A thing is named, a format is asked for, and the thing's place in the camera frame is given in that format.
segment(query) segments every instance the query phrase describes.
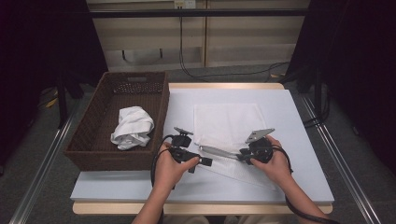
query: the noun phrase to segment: gray carpet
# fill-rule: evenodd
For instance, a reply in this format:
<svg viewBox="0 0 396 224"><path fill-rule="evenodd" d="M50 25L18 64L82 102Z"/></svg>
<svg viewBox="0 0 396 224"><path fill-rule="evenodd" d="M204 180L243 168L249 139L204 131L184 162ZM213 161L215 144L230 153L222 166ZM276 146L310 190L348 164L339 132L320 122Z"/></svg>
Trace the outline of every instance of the gray carpet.
<svg viewBox="0 0 396 224"><path fill-rule="evenodd" d="M202 74L250 73L264 70L268 66L234 66L207 69L189 69L194 76ZM273 69L273 73L284 73L287 66ZM268 73L252 75L206 77L216 82L265 82ZM186 76L181 70L170 71L171 82L201 82ZM295 83L285 85L290 90L302 120L309 119ZM92 90L86 88L86 94L79 102L78 112L40 191L27 223L130 223L132 216L78 216L73 213L73 202L69 199L78 177L78 168L67 159L62 151L70 140L71 133L77 128L84 110L92 97ZM71 109L76 100L68 99ZM0 223L8 223L12 218L24 192L29 188L35 172L45 157L57 132L59 113L57 105L52 108L39 107L37 118L23 140L7 162L5 175L0 177ZM374 205L382 223L393 223L396 219L396 178L376 158L368 143L354 134L353 123L332 100L330 116L325 122L334 141L342 151L349 168L361 184L363 191ZM323 144L316 128L306 130L318 155L320 164L328 178L335 198L331 217L341 223L365 223L359 207L355 203L347 185L343 181L332 157ZM211 217L211 223L219 223L221 217Z"/></svg>

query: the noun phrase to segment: forearm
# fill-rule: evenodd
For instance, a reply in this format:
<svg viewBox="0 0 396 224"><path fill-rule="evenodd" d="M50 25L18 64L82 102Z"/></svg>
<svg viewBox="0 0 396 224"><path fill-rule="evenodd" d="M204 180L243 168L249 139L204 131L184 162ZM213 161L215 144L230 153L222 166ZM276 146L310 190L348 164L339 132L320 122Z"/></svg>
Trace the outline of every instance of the forearm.
<svg viewBox="0 0 396 224"><path fill-rule="evenodd" d="M316 204L304 193L295 180L291 177L280 185L290 203L299 211L314 217L328 218ZM299 217L300 223L316 223Z"/></svg>
<svg viewBox="0 0 396 224"><path fill-rule="evenodd" d="M142 207L142 210L140 210L139 214L132 223L157 223L163 210L163 205L165 204L169 194L169 190L154 188L148 196L148 199L146 200L145 205Z"/></svg>

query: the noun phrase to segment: person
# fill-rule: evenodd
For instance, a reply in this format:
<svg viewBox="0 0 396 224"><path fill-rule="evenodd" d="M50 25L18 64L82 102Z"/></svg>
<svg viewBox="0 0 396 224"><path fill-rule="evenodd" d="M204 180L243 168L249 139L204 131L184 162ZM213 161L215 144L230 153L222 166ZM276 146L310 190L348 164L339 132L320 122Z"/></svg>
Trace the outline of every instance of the person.
<svg viewBox="0 0 396 224"><path fill-rule="evenodd" d="M275 140L274 137L267 135L267 139L272 145L281 147L279 141ZM160 152L166 150L171 145L167 142L163 143L160 148ZM273 158L268 163L262 163L255 159L250 160L254 166L262 170L268 178L270 178L274 183L276 183L288 197L290 203L306 214L315 217L328 218L304 193L304 191L299 187L296 181L293 179L288 162L283 153L279 151L274 151ZM157 161L157 168L155 170L155 181L154 186L146 203L143 205L139 214L133 220L133 224L156 224L161 216L163 205L166 202L172 188L177 184L183 174L197 165L199 158L195 157L189 161L177 163L168 151L162 153ZM188 217L190 223L208 223L205 222L203 217ZM248 223L263 223L259 220L265 220L265 216L248 216L240 217L238 224L248 224ZM298 217L298 221L301 224L317 223Z"/></svg>

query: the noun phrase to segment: hand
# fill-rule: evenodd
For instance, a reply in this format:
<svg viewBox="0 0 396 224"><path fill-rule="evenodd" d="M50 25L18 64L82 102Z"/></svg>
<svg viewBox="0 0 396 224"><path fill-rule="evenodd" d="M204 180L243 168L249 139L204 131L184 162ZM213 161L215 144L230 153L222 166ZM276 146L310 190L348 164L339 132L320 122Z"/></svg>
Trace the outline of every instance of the hand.
<svg viewBox="0 0 396 224"><path fill-rule="evenodd" d="M267 135L266 138L270 141L272 145L282 147L282 145L280 145L280 142L272 136ZM262 163L255 159L251 159L250 161L251 163L253 163L254 166L264 171L267 174L268 178L270 178L280 187L282 187L281 185L284 181L291 178L288 161L286 160L285 155L283 155L283 153L280 151L274 150L273 158L268 161L268 163Z"/></svg>
<svg viewBox="0 0 396 224"><path fill-rule="evenodd" d="M168 149L170 146L170 143L164 142L159 153ZM184 172L197 165L198 162L199 158L194 157L189 161L177 163L173 159L171 153L169 151L165 151L157 160L154 188L159 187L170 191L183 176Z"/></svg>

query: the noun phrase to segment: person's right hand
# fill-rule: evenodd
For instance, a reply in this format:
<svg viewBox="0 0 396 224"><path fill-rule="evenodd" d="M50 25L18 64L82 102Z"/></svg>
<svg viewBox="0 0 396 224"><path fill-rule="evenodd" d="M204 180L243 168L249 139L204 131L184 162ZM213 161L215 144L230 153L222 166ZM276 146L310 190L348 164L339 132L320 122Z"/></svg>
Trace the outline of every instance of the person's right hand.
<svg viewBox="0 0 396 224"><path fill-rule="evenodd" d="M267 135L266 138L270 141L271 145L282 147L282 145L280 145L280 142L272 136ZM262 163L255 159L250 159L250 161L251 163L253 163L254 166L264 171L267 174L268 178L270 178L280 187L282 182L291 178L288 161L285 155L283 155L283 153L280 151L274 150L273 158L268 161L268 163Z"/></svg>

